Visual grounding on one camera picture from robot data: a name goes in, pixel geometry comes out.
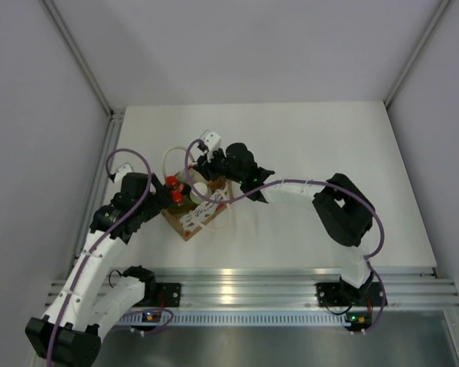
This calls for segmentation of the white-lid frosted jar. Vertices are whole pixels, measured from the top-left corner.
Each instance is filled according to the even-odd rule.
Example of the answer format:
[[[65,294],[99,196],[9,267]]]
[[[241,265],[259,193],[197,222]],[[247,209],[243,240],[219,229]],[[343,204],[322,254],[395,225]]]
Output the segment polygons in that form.
[[[190,200],[197,206],[205,201],[205,197],[209,197],[211,191],[206,183],[196,182],[190,189]]]

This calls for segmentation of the jute watermelon canvas bag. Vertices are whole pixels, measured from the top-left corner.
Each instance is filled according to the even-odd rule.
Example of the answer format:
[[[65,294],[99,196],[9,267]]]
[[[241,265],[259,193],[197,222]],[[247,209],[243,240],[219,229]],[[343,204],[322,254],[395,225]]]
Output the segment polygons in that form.
[[[162,168],[162,175],[165,180],[166,176],[170,176],[166,170],[166,159],[169,153],[172,151],[186,151],[186,148],[182,146],[176,146],[169,148],[166,150],[162,157],[161,161],[161,168]],[[200,230],[205,230],[209,232],[222,232],[227,230],[230,227],[232,221],[233,212],[228,204],[224,204],[224,200],[229,200],[233,198],[233,188],[232,183],[225,179],[220,178],[219,180],[215,181],[207,181],[205,180],[197,171],[194,170],[195,159],[190,157],[190,165],[189,165],[189,176],[192,182],[195,184],[196,182],[204,182],[207,184],[211,191],[211,195],[209,198],[215,200],[215,203],[211,203],[208,201],[204,201],[200,205],[197,206],[196,209],[190,211],[189,213],[183,216],[172,216],[168,209],[164,209],[161,211],[162,216],[167,220],[170,226],[177,232],[184,241],[188,241],[194,235],[196,235]],[[185,171],[179,171],[176,174],[172,174],[176,176],[179,180],[184,181],[187,185],[187,175]],[[220,215],[223,211],[227,211],[227,221],[224,225],[220,227],[211,227],[209,223]]]

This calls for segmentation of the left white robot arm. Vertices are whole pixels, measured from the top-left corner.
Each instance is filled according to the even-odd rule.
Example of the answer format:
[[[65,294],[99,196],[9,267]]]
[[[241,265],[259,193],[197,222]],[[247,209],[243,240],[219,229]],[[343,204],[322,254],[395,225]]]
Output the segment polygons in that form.
[[[110,204],[95,212],[80,257],[56,299],[25,327],[38,357],[48,364],[91,366],[106,334],[132,307],[163,306],[155,273],[142,266],[127,268],[105,296],[98,294],[132,235],[171,203],[155,174],[122,178]]]

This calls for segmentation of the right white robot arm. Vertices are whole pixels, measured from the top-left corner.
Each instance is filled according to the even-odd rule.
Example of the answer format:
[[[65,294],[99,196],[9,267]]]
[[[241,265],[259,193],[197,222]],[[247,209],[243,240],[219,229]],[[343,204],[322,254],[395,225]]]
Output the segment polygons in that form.
[[[385,231],[373,204],[348,176],[336,173],[326,181],[271,180],[274,171],[260,167],[243,143],[222,149],[220,139],[208,135],[192,145],[201,152],[194,169],[204,179],[224,178],[239,185],[241,195],[226,203],[249,199],[315,211],[325,232],[342,251],[340,280],[335,288],[338,300],[355,306],[367,297],[376,278],[370,260],[382,250]]]

